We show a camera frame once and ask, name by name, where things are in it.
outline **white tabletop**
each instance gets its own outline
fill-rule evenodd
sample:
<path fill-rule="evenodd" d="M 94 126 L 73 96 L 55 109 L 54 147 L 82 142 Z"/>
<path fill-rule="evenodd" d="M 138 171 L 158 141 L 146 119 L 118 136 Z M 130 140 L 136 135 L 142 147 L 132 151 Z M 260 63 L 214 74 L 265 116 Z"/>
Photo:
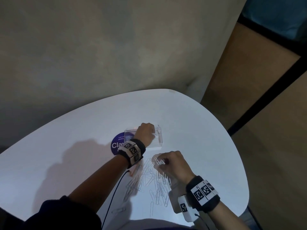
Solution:
<path fill-rule="evenodd" d="M 112 139 L 142 122 L 159 124 L 164 141 L 160 151 L 148 151 L 145 158 L 180 150 L 193 172 L 208 180 L 236 215 L 243 213 L 249 199 L 248 183 L 230 136 L 206 108 L 169 89 L 135 91 L 90 103 L 18 141 L 0 154 L 0 207 L 26 220 L 44 200 L 70 194 L 113 157 Z M 116 200 L 122 202 L 120 195 L 124 194 L 117 192 Z M 171 205 L 159 206 L 149 216 L 151 200 L 146 199 L 141 192 L 130 199 L 128 218 L 189 225 Z M 109 203 L 110 197 L 98 211 L 102 220 Z"/>

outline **purple sticker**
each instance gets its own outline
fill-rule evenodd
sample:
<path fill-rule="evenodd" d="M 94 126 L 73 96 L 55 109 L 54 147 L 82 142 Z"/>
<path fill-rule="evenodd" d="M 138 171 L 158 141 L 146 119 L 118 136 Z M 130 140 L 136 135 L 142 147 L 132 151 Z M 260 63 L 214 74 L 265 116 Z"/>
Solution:
<path fill-rule="evenodd" d="M 125 133 L 119 133 L 117 136 L 114 137 L 111 143 L 111 151 L 114 155 L 117 155 L 118 148 L 127 140 L 132 139 L 134 134 L 132 133 L 126 133 L 126 140 L 124 140 Z"/>

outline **hand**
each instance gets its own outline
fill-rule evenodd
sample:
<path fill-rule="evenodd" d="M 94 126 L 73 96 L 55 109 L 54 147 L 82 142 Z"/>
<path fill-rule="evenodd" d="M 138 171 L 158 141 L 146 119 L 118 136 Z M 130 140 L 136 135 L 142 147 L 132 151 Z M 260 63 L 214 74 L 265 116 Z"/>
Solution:
<path fill-rule="evenodd" d="M 166 174 L 170 174 L 180 182 L 188 184 L 196 175 L 192 172 L 190 166 L 183 158 L 180 151 L 166 152 L 158 156 L 159 161 L 168 162 L 165 165 L 160 165 L 159 168 Z"/>
<path fill-rule="evenodd" d="M 140 140 L 145 145 L 145 147 L 148 147 L 152 140 L 155 138 L 152 133 L 155 133 L 154 125 L 151 123 L 142 123 L 138 127 L 133 138 Z"/>

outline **black sleeve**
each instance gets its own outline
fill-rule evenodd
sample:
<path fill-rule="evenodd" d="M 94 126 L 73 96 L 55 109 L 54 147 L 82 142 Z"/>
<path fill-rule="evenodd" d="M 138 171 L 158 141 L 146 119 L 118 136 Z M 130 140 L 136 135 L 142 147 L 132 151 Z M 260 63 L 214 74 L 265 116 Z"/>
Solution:
<path fill-rule="evenodd" d="M 88 229 L 100 230 L 101 221 L 90 208 L 63 196 L 44 201 L 38 213 L 30 217 L 21 229 Z"/>

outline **clear plastic box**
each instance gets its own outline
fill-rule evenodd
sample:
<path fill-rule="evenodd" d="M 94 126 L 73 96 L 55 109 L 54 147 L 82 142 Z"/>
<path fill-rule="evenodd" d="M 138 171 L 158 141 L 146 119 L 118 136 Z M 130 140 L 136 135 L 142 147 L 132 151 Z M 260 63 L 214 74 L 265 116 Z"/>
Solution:
<path fill-rule="evenodd" d="M 155 125 L 155 138 L 151 142 L 151 144 L 146 148 L 146 150 L 159 150 L 163 145 L 162 131 L 159 125 Z M 136 130 L 138 127 L 129 127 L 124 132 L 124 141 L 130 140 L 134 137 Z"/>

